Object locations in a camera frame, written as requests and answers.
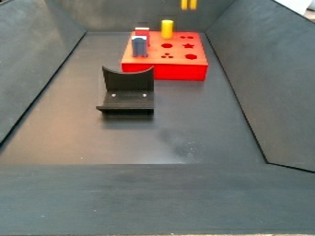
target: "black holder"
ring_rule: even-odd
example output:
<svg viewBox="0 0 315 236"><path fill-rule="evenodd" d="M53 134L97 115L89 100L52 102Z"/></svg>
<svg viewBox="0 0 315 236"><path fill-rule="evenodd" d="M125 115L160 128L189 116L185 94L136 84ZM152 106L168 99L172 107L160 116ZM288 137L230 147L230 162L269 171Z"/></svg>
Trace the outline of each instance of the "black holder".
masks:
<svg viewBox="0 0 315 236"><path fill-rule="evenodd" d="M153 66L141 72L120 73L102 66L105 95L101 112L153 113Z"/></svg>

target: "red block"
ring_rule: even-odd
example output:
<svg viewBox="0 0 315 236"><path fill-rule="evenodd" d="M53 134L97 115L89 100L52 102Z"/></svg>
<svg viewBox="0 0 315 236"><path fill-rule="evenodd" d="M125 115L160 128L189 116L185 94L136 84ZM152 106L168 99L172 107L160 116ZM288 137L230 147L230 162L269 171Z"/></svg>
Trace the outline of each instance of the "red block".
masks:
<svg viewBox="0 0 315 236"><path fill-rule="evenodd" d="M129 39L121 59L122 72L138 72L153 66L156 79L205 79L208 62L197 33L173 32L173 38L165 40L161 32L152 31L149 44L148 57L133 57Z"/></svg>

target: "yellow block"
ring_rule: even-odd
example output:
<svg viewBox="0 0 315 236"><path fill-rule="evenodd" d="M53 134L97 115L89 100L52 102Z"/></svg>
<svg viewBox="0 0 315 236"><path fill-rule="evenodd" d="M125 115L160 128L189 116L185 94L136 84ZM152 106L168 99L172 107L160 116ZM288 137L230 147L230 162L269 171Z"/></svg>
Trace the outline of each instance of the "yellow block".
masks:
<svg viewBox="0 0 315 236"><path fill-rule="evenodd" d="M161 26L161 35L165 40L169 40L172 38L172 28L173 28L173 21L169 19L164 19Z"/></svg>
<svg viewBox="0 0 315 236"><path fill-rule="evenodd" d="M190 0L190 10L197 9L197 0Z"/></svg>
<svg viewBox="0 0 315 236"><path fill-rule="evenodd" d="M188 0L181 0L181 10L186 10L188 8Z"/></svg>

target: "gray wall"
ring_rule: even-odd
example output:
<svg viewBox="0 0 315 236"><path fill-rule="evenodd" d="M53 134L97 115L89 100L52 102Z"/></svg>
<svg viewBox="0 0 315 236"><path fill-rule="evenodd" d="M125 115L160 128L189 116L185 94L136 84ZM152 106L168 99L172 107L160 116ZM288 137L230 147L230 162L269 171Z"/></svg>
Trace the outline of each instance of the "gray wall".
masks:
<svg viewBox="0 0 315 236"><path fill-rule="evenodd" d="M206 34L265 158L315 171L315 25L274 1L236 0Z"/></svg>
<svg viewBox="0 0 315 236"><path fill-rule="evenodd" d="M164 18L176 30L204 31L233 0L197 0L196 11L181 11L180 0L56 0L88 31L132 31L136 26L160 29Z"/></svg>
<svg viewBox="0 0 315 236"><path fill-rule="evenodd" d="M0 143L85 34L52 0L0 5Z"/></svg>

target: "star-shaped hole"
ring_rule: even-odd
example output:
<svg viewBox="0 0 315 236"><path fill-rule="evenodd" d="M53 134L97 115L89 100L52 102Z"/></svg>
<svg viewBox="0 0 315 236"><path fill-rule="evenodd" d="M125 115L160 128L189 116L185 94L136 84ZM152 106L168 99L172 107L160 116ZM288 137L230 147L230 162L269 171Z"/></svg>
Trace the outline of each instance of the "star-shaped hole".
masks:
<svg viewBox="0 0 315 236"><path fill-rule="evenodd" d="M185 43L182 46L184 46L184 48L193 48L194 45L190 43Z"/></svg>

